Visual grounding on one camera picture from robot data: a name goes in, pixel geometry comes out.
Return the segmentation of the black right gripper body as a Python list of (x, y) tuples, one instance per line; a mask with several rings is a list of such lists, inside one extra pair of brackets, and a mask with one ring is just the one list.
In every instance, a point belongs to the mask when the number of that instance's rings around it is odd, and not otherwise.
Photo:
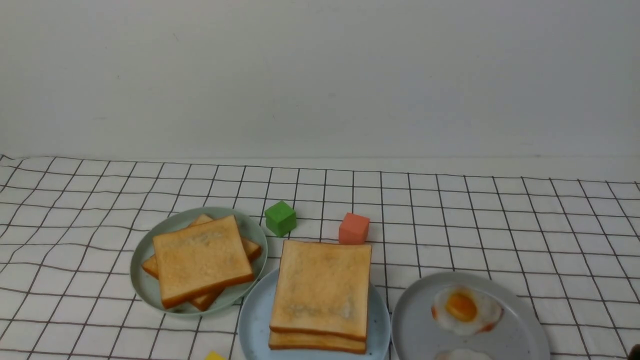
[(631, 360), (640, 360), (640, 345), (631, 348)]

